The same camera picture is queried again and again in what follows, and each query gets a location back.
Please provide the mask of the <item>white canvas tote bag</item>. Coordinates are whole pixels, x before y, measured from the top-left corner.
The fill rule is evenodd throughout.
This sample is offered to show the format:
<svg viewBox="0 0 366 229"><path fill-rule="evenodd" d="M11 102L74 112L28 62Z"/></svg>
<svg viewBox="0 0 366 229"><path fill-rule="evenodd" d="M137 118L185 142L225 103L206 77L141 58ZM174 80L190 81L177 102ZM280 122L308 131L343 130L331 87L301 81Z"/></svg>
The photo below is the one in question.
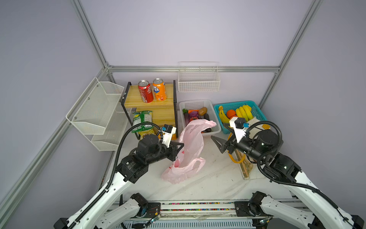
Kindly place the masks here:
<svg viewBox="0 0 366 229"><path fill-rule="evenodd" d="M258 135L260 132L271 129L270 125L268 125L268 124L260 124L260 125L262 125L264 130L261 130L258 133L256 133L253 139L251 139L250 137L247 136L246 138L243 138L239 143L241 143L241 142L249 143L249 147L252 147L254 145L255 141L258 139ZM228 128L229 128L231 134L234 134L234 130L230 127L229 124L228 124ZM231 158L231 160L234 163L236 163L240 166L243 179L249 179L250 173L251 173L252 169L254 168L254 164L256 164L256 160L252 156L249 156L249 153L247 153L247 152L244 153L241 150L239 150L239 148L237 148L231 155L229 154L229 157Z"/></svg>

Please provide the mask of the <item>pink plastic grocery bag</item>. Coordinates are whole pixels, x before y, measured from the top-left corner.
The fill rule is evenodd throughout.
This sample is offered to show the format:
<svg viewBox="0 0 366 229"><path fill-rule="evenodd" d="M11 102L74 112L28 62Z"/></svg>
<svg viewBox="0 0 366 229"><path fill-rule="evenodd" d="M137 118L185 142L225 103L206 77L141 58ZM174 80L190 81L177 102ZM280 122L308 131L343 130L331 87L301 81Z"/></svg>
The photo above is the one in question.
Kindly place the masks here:
<svg viewBox="0 0 366 229"><path fill-rule="evenodd" d="M179 184L195 176L205 165L201 157L204 148L202 132L216 126L216 122L206 119L191 121L182 131L178 142L184 148L177 154L176 160L161 175L162 180L171 184Z"/></svg>

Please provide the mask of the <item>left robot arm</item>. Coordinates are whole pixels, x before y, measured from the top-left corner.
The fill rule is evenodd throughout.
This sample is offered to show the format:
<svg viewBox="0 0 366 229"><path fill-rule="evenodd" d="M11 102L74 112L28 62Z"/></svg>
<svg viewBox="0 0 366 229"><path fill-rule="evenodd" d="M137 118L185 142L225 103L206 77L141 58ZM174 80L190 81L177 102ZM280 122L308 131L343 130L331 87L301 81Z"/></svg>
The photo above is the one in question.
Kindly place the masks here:
<svg viewBox="0 0 366 229"><path fill-rule="evenodd" d="M123 205L109 211L112 204L132 184L148 172L150 164L163 159L174 161L184 144L172 141L176 128L164 125L158 133L145 135L129 155L119 159L123 143L137 124L128 129L118 146L112 173L107 183L75 214L60 218L55 229L113 229L130 218L144 216L148 201L139 193L133 194Z"/></svg>

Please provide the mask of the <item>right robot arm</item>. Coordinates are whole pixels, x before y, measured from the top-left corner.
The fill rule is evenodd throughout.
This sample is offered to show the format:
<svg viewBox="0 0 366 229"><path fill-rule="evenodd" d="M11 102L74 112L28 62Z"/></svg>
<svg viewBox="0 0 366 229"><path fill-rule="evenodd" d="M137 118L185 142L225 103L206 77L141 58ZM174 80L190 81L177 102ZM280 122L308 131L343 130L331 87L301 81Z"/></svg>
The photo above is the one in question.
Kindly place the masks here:
<svg viewBox="0 0 366 229"><path fill-rule="evenodd" d="M232 133L228 139L212 136L221 153L239 151L253 159L258 171L270 182L288 189L310 210L303 210L274 200L269 194L257 191L248 202L245 213L259 217L280 218L300 229L362 229L364 220L342 210L319 190L301 167L279 152L283 144L280 128L270 121L252 125L235 117L225 127Z"/></svg>

